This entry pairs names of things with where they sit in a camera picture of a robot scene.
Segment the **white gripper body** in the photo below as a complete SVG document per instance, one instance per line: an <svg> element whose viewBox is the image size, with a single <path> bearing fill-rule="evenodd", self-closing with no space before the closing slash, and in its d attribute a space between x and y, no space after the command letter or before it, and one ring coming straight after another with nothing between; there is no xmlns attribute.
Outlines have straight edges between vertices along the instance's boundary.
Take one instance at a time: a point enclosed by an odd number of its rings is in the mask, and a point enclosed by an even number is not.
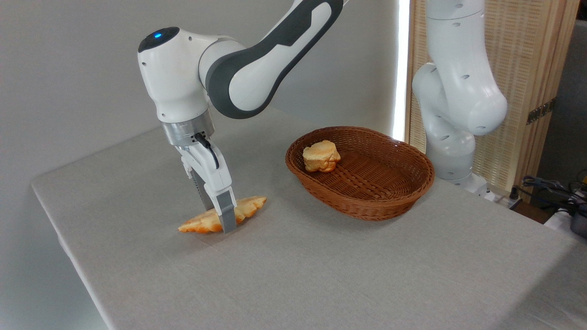
<svg viewBox="0 0 587 330"><path fill-rule="evenodd" d="M204 140L191 146L177 146L178 152L204 180L204 188L209 196L232 189L232 178L220 149L211 141Z"/></svg>

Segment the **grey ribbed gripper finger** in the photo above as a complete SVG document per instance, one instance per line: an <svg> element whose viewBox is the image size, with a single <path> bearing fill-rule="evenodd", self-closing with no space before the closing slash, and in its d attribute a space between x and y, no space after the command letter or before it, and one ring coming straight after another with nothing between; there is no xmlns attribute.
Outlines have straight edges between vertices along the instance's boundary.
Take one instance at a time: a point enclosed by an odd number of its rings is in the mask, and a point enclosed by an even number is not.
<svg viewBox="0 0 587 330"><path fill-rule="evenodd" d="M215 208L220 219L223 233L229 233L237 228L235 209L236 201L233 191L228 189L215 197Z"/></svg>
<svg viewBox="0 0 587 330"><path fill-rule="evenodd" d="M188 161L184 158L183 159L183 167L185 169L186 174L188 175L188 177L193 180L197 191L199 193L199 196L201 198L201 200L203 201L203 205L205 207L206 210L208 209L215 209L214 204L210 198L210 196L208 196L208 193L206 192L205 188L204 188L204 180L200 177L200 175L198 175L198 173L195 171L195 169L193 169L193 167L191 167L191 165L189 165Z"/></svg>

